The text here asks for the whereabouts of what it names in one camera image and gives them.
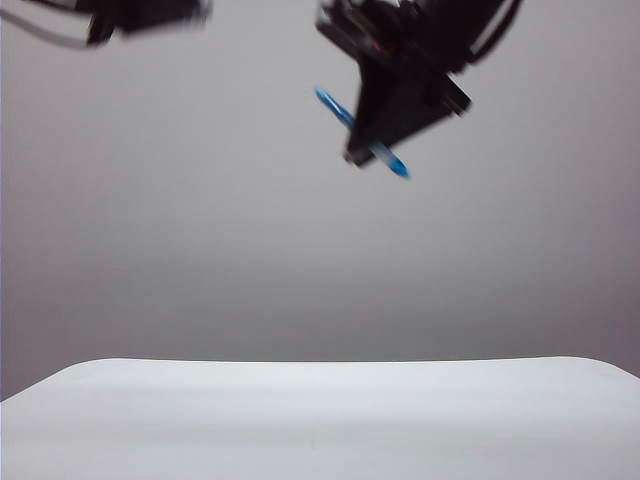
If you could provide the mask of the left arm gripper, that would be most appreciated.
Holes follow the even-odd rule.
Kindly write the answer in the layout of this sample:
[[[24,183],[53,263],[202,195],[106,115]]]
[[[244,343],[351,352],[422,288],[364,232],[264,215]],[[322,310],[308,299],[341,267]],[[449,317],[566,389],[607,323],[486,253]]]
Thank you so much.
[[[199,0],[91,0],[85,6],[91,14],[87,44],[98,46],[110,40],[118,29],[129,34],[156,27],[206,21],[213,1]]]

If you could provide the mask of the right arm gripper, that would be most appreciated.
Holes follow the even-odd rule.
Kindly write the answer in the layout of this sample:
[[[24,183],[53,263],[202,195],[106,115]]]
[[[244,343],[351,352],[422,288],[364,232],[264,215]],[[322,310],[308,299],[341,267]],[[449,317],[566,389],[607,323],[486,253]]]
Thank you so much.
[[[375,51],[407,55],[444,72],[471,62],[483,30],[481,1],[320,1],[316,29],[356,60]],[[358,61],[361,86],[343,156],[356,166],[371,161],[370,145],[391,147],[452,115],[472,101],[448,76],[414,78],[372,59]]]

